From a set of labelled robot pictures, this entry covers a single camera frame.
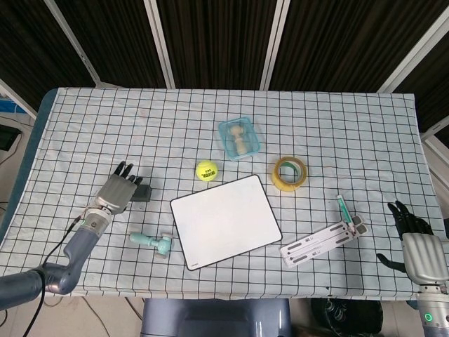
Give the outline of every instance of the clear plastic container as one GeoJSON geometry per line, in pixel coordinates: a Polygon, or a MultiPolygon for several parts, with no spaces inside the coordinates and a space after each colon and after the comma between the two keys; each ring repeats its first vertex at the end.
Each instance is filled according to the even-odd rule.
{"type": "Polygon", "coordinates": [[[260,143],[248,117],[223,121],[218,131],[224,150],[231,160],[239,160],[259,152],[260,143]]]}

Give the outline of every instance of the yellow tape roll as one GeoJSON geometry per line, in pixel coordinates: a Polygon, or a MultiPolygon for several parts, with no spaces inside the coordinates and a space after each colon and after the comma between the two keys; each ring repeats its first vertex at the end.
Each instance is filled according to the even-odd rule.
{"type": "Polygon", "coordinates": [[[302,161],[296,159],[294,157],[284,157],[280,158],[274,167],[272,173],[273,184],[284,192],[293,192],[299,186],[301,186],[307,178],[307,168],[302,161]],[[292,167],[296,173],[298,173],[298,180],[294,183],[288,183],[284,181],[279,175],[279,169],[281,166],[289,166],[292,167]]]}

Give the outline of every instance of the whiteboard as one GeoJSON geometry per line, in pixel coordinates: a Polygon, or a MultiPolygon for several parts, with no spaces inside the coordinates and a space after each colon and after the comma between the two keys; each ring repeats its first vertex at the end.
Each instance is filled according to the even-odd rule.
{"type": "Polygon", "coordinates": [[[256,175],[174,199],[170,205],[189,270],[282,238],[256,175]]]}

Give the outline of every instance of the robotic hand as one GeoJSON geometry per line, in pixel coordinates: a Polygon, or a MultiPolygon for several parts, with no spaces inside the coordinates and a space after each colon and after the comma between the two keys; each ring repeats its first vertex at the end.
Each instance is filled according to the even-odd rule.
{"type": "Polygon", "coordinates": [[[133,165],[129,164],[123,169],[125,165],[124,161],[119,164],[98,192],[93,203],[75,219],[62,241],[53,249],[52,252],[61,245],[74,225],[84,218],[83,223],[64,248],[64,254],[68,257],[69,263],[67,265],[47,263],[51,252],[43,264],[35,269],[0,277],[0,310],[34,300],[40,292],[43,295],[45,291],[64,295],[74,289],[84,262],[112,222],[112,217],[126,209],[134,191],[142,182],[142,178],[135,176],[130,176],[127,180],[126,176],[133,165]]]}
{"type": "Polygon", "coordinates": [[[388,268],[407,273],[420,286],[417,303],[425,336],[449,336],[449,295],[445,286],[449,271],[441,241],[428,223],[411,214],[401,202],[388,203],[388,208],[402,241],[404,263],[390,261],[380,253],[377,258],[388,268]]]}

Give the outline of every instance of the white tablecloth with black grid lines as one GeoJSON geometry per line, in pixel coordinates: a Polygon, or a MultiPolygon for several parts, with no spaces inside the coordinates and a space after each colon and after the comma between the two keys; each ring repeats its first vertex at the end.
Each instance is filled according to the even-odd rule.
{"type": "MultiPolygon", "coordinates": [[[[411,281],[375,257],[402,260],[387,202],[411,205],[445,236],[413,95],[60,88],[0,249],[0,275],[42,263],[122,160],[134,163],[133,173],[150,183],[151,201],[134,202],[115,216],[73,294],[409,298],[416,290],[411,281]],[[243,116],[253,122],[262,147],[253,157],[230,161],[217,127],[243,116]],[[305,185],[294,193],[280,192],[270,179],[283,156],[308,166],[305,185]],[[209,183],[195,176],[203,159],[220,170],[209,183]],[[251,174],[262,181],[282,241],[189,271],[170,201],[251,174]],[[280,247],[341,221],[337,194],[351,214],[364,218],[369,233],[288,269],[280,247]],[[131,232],[173,233],[169,257],[130,242],[131,232]]],[[[49,261],[67,259],[59,249],[49,261]]]]}

